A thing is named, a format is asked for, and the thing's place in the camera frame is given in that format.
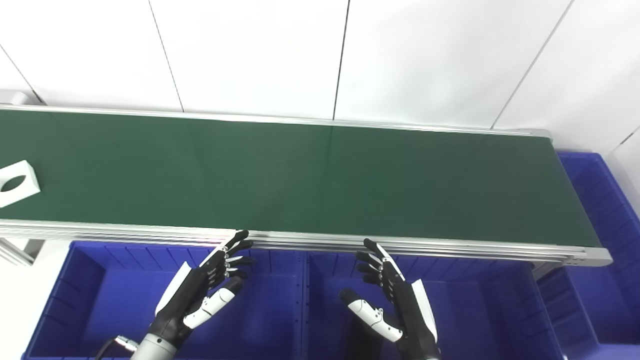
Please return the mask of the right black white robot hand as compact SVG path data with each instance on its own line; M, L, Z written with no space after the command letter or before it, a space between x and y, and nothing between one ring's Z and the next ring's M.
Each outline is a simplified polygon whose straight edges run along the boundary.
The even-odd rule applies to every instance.
M350 288L339 292L343 304L365 328L395 344L403 360L440 360L434 311L422 280L409 282L381 244L365 238L368 251L357 251L356 268L363 282L379 287L391 303L395 319Z

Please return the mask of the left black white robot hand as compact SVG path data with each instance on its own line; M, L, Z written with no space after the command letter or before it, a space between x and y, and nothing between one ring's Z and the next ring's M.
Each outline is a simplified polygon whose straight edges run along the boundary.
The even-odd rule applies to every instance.
M255 262L236 255L253 246L248 237L248 230L238 230L196 268L183 264L162 295L147 333L180 349L195 328L233 300L249 277L240 267Z

